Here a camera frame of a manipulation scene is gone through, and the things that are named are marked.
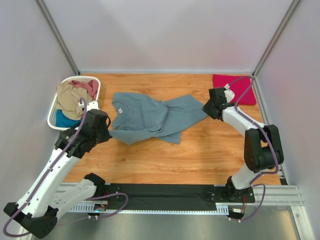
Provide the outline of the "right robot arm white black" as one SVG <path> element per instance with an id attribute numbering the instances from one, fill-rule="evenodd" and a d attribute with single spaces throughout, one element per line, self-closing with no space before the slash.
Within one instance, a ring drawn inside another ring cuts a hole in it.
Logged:
<path id="1" fill-rule="evenodd" d="M 231 102 L 210 99 L 202 110 L 214 120 L 221 120 L 244 137 L 244 165 L 227 179 L 223 199 L 242 199 L 263 175 L 276 174 L 284 161 L 278 127 L 254 120 Z"/>

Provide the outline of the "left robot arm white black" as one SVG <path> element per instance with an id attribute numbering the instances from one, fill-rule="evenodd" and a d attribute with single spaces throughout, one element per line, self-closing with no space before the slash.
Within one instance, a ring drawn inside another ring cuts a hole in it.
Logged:
<path id="1" fill-rule="evenodd" d="M 55 192 L 69 171 L 93 147 L 111 139 L 109 116 L 90 110 L 80 123 L 62 131 L 54 145 L 51 157 L 36 181 L 17 202 L 9 202 L 3 211 L 23 227 L 28 234 L 42 239 L 57 225 L 58 220 L 80 202 L 102 197 L 105 180 L 89 173 L 61 196 Z"/>

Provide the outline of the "grey-blue t-shirt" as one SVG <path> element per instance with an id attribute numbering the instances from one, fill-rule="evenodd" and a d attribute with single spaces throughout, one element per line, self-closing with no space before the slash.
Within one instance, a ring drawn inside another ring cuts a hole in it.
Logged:
<path id="1" fill-rule="evenodd" d="M 110 134 L 131 145 L 150 138 L 180 144 L 182 131 L 205 119 L 203 104 L 190 94 L 167 101 L 133 92 L 117 92 L 112 105 L 117 111 Z"/>

